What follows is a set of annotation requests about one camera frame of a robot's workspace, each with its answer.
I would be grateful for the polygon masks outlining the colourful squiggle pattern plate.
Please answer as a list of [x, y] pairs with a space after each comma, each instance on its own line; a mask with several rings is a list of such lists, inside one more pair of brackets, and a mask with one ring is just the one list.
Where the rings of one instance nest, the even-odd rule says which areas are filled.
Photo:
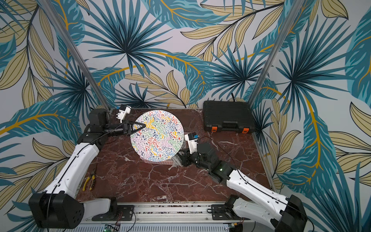
[[140, 115], [135, 122], [146, 127], [132, 134], [130, 141], [140, 158], [175, 156], [184, 143], [184, 129], [180, 120], [164, 110], [152, 110]]

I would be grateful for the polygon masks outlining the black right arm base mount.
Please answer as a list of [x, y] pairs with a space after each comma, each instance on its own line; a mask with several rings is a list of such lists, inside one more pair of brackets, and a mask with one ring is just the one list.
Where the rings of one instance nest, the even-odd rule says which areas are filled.
[[233, 210], [225, 205], [211, 205], [207, 212], [212, 215], [213, 220], [245, 220], [245, 217], [237, 216]]

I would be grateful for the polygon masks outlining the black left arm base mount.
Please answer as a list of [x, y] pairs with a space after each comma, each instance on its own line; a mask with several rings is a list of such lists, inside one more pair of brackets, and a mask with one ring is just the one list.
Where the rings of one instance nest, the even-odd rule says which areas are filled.
[[92, 221], [131, 221], [133, 211], [134, 205], [117, 205], [107, 213], [94, 216]]

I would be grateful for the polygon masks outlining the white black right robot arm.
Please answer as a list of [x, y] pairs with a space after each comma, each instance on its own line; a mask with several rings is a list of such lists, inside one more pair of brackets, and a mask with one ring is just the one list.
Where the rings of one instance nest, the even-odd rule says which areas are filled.
[[276, 193], [244, 175], [234, 165], [220, 160], [209, 143], [188, 142], [183, 150], [181, 164], [194, 164], [207, 170], [208, 175], [218, 184], [223, 184], [249, 198], [230, 197], [226, 206], [240, 217], [263, 224], [276, 232], [303, 232], [308, 222], [302, 201], [291, 195]]

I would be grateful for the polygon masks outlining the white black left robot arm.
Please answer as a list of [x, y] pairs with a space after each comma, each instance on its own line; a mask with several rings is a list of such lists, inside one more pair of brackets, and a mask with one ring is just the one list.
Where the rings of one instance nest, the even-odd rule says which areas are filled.
[[109, 137], [130, 136], [146, 127], [143, 123], [127, 120], [125, 117], [130, 111], [129, 106], [119, 109], [118, 124], [109, 124], [110, 118], [105, 109], [90, 112], [89, 124], [66, 165], [43, 192], [34, 193], [29, 199], [32, 216], [39, 228], [74, 229], [83, 220], [117, 212], [113, 198], [80, 203], [76, 195], [89, 166]]

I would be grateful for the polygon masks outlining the grey microfibre cloth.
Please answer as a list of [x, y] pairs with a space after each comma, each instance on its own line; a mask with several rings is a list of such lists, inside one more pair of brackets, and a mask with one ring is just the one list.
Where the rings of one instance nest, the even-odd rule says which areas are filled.
[[184, 167], [186, 164], [186, 157], [184, 152], [178, 152], [175, 156], [172, 157], [173, 165], [172, 167]]

